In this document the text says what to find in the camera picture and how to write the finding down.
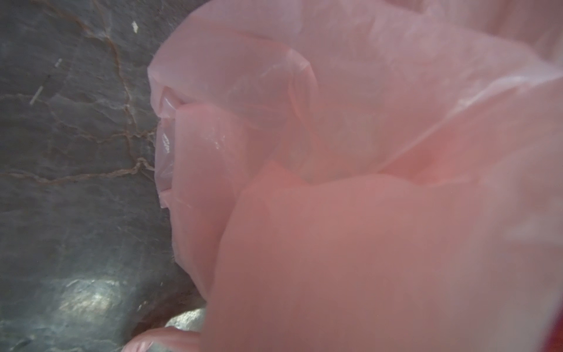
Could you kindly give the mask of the pink plastic bag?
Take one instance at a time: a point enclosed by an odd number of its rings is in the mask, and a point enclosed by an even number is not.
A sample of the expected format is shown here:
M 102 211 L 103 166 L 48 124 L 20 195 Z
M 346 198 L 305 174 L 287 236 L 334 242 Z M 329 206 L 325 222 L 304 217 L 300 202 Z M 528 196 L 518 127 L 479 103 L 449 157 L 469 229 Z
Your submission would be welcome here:
M 210 1 L 148 68 L 207 303 L 146 351 L 547 351 L 561 1 Z

